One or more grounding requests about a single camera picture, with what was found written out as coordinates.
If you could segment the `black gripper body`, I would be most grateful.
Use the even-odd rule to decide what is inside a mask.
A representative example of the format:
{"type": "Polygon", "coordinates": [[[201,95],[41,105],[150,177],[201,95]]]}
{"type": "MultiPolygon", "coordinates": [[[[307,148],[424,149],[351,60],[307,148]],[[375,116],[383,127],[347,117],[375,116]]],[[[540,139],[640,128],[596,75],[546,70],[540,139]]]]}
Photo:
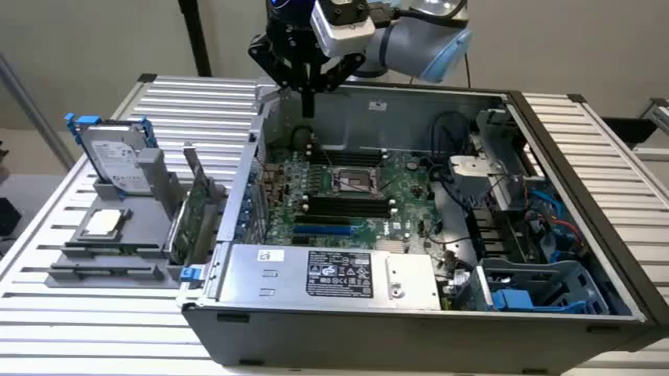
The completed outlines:
{"type": "Polygon", "coordinates": [[[275,55],[292,66],[299,63],[324,64],[328,58],[317,45],[309,25],[313,0],[265,1],[265,33],[275,55]]]}

